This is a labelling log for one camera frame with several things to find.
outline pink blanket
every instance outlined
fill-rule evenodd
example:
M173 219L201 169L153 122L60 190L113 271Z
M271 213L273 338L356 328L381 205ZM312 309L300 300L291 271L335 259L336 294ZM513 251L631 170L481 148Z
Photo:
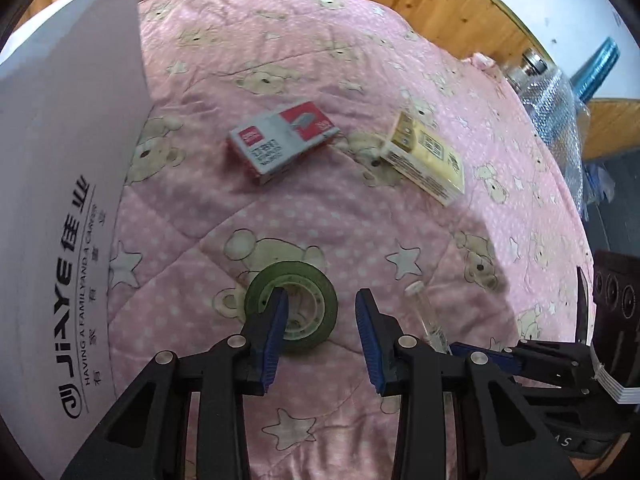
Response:
M369 383L354 318L359 288L417 336L401 297L423 280L451 342L500 349L519 338L574 338L575 268L591 283L591 254L558 167L507 83L367 0L140 0L140 20L156 105L113 244L118 392L160 350L203 352L239 332L258 271L307 261L335 287L337 323L314 351L281 359L266 397L245 399L252 475L384 479L398 402ZM343 135L256 186L226 134L300 99ZM466 193L447 208L372 164L401 108L462 155Z

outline blue plastic roll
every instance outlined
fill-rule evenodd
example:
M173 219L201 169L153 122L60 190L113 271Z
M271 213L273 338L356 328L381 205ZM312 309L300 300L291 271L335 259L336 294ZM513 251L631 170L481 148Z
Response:
M587 103L620 58L620 49L607 38L593 56L571 78L571 87L580 101Z

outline clear plastic tube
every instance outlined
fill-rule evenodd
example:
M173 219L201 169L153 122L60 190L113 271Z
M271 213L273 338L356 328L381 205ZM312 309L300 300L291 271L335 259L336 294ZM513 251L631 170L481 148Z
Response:
M404 304L412 309L422 321L429 345L436 352L451 354L447 337L444 335L438 322L438 316L429 302L423 282L414 282L404 290Z

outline metal rivet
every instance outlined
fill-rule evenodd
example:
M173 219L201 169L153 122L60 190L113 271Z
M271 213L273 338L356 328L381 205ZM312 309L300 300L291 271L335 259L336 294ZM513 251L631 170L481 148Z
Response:
M246 339L243 335L236 334L227 339L226 344L231 346L231 348L240 348L246 344Z
M402 348L413 348L417 343L418 342L415 340L415 337L412 335L402 335L398 338L398 344Z
M471 354L471 360L477 365L485 365L489 362L489 358L484 352L473 352Z
M174 354L168 350L162 350L156 354L156 363L159 365L167 365L174 360Z

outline yellow box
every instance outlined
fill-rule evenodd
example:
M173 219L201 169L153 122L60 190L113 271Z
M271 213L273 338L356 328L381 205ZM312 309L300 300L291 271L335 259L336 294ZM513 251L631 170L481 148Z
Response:
M380 155L442 205L449 205L465 193L465 170L460 154L432 128L405 112L400 112Z

